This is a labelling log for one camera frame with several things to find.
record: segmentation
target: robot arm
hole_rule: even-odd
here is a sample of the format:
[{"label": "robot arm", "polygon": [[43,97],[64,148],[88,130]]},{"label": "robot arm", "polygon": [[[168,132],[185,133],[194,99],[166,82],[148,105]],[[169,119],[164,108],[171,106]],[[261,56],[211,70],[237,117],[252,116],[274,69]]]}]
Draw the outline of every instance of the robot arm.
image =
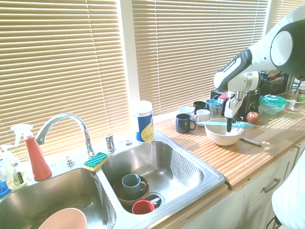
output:
[{"label": "robot arm", "polygon": [[241,107],[244,92],[260,83],[258,71],[278,69],[305,80],[305,6],[281,19],[261,40],[234,57],[214,77],[220,92],[228,92],[224,116],[231,131],[232,118]]}]

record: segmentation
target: red spray bottle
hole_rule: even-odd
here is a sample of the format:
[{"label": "red spray bottle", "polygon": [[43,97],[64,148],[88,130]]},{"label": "red spray bottle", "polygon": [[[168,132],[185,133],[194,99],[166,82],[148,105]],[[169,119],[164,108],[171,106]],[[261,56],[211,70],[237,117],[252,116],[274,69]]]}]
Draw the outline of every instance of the red spray bottle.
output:
[{"label": "red spray bottle", "polygon": [[33,125],[30,124],[18,124],[12,126],[10,129],[13,130],[16,135],[15,147],[18,146],[21,136],[23,135],[23,139],[29,153],[30,163],[32,165],[34,180],[41,181],[51,176],[52,172],[44,159],[40,147],[35,142],[35,137],[31,132],[32,128]]}]

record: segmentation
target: white robot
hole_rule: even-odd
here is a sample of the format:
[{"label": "white robot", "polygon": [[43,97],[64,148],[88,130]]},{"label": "white robot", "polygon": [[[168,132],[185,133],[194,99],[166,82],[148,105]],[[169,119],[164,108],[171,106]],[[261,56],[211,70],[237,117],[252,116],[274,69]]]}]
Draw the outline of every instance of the white robot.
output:
[{"label": "white robot", "polygon": [[[232,118],[242,105],[244,92],[255,90],[260,83],[258,71],[275,69],[305,80],[305,6],[281,19],[260,41],[215,74],[216,89],[227,92],[229,97],[224,110],[228,132],[232,128]],[[272,205],[287,229],[305,229],[305,154],[274,192]]]}]

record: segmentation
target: window blinds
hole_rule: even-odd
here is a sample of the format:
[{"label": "window blinds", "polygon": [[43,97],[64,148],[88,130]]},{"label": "window blinds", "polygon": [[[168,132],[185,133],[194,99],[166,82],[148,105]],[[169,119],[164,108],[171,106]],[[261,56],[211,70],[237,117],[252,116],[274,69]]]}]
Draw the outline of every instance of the window blinds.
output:
[{"label": "window blinds", "polygon": [[268,30],[294,9],[304,6],[305,0],[272,0]]},{"label": "window blinds", "polygon": [[261,39],[268,0],[132,0],[140,97],[154,115],[210,97],[213,76]]},{"label": "window blinds", "polygon": [[[14,144],[15,124],[73,113],[91,138],[130,128],[115,0],[0,1],[0,145]],[[45,155],[84,146],[74,120],[59,121]],[[12,150],[27,160],[25,145]]]}]

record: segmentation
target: spray nozzle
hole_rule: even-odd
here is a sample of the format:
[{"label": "spray nozzle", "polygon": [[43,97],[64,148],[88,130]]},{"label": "spray nozzle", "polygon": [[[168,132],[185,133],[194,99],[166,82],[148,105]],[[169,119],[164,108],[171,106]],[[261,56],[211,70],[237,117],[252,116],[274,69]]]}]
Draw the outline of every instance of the spray nozzle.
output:
[{"label": "spray nozzle", "polygon": [[17,125],[13,125],[10,128],[11,130],[13,130],[15,132],[15,135],[16,135],[14,147],[17,147],[19,145],[22,135],[23,135],[23,137],[32,135],[32,132],[31,132],[32,128],[33,128],[33,125],[30,125],[30,124],[17,124]]},{"label": "spray nozzle", "polygon": [[15,146],[14,146],[14,145],[1,145],[0,147],[1,147],[1,149],[3,149],[3,151],[4,151],[5,153],[8,153],[8,152],[9,152],[8,149],[9,149],[9,148],[13,148],[13,147],[15,147]]}]

